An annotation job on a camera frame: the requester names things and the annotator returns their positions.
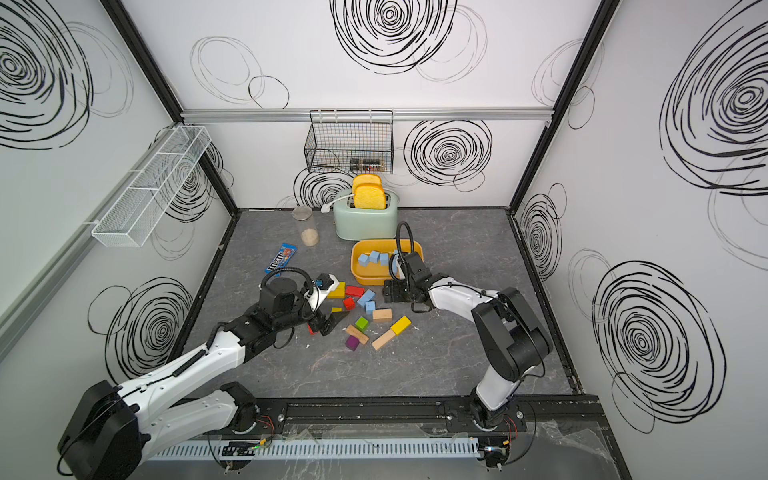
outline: green wooden block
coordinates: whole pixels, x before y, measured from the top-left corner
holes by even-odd
[[[368,320],[366,320],[365,317],[361,316],[356,322],[355,327],[357,327],[360,332],[365,333],[366,328],[368,328]]]

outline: white wire basket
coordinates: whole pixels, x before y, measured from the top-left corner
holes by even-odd
[[[205,127],[179,125],[91,231],[106,247],[141,247],[210,145]]]

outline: yellow basket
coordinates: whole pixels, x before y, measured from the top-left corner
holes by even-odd
[[[403,253],[411,251],[411,240],[401,240],[400,246]],[[419,242],[414,242],[414,247],[419,256],[424,260],[424,250]],[[384,280],[389,280],[389,268],[387,265],[379,263],[369,263],[368,266],[360,266],[357,259],[361,253],[368,254],[372,251],[387,253],[392,256],[392,252],[397,251],[397,243],[392,238],[361,240],[352,247],[352,273],[355,275],[360,285],[383,285]]]

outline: glass jar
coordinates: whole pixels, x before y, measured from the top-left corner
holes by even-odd
[[[299,229],[299,235],[304,245],[314,247],[320,242],[320,235],[317,232],[312,208],[305,206],[294,208],[293,219],[296,221],[296,228]]]

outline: purple wooden block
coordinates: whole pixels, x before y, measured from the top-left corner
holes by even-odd
[[[359,344],[360,344],[360,341],[359,341],[359,340],[358,340],[356,337],[354,337],[354,336],[351,336],[351,335],[350,335],[350,336],[349,336],[349,338],[346,340],[346,348],[348,348],[348,349],[352,350],[353,352],[354,352],[355,350],[357,350],[357,346],[358,346]]]

